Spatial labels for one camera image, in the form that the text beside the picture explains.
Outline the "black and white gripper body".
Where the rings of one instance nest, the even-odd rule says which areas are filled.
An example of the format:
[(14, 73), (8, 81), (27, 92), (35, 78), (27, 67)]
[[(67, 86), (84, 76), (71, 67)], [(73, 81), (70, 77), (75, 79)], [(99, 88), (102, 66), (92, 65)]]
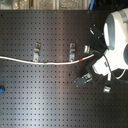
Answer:
[(107, 81), (110, 82), (112, 79), (112, 71), (107, 57), (96, 50), (92, 50), (91, 54), (95, 56), (95, 59), (86, 66), (86, 69), (92, 75), (93, 83), (97, 84), (104, 78), (107, 78)]

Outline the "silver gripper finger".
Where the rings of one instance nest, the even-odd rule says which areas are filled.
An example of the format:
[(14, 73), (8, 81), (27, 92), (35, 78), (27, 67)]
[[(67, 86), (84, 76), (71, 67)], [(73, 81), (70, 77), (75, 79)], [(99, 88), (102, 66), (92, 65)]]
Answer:
[(90, 54), (91, 53), (91, 47), (90, 46), (87, 46), (87, 45), (85, 45), (85, 48), (84, 48), (84, 53), (86, 53), (86, 54)]
[(104, 86), (103, 92), (104, 93), (110, 93), (111, 87), (110, 86)]

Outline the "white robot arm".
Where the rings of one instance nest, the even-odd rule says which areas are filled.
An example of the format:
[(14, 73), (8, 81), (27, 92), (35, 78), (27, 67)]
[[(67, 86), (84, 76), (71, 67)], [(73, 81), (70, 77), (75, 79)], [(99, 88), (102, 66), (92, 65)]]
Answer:
[(100, 55), (92, 69), (98, 75), (108, 76), (108, 81), (115, 78), (123, 83), (121, 77), (128, 70), (128, 8), (108, 15), (103, 34), (107, 46), (105, 52), (89, 50), (92, 55)]

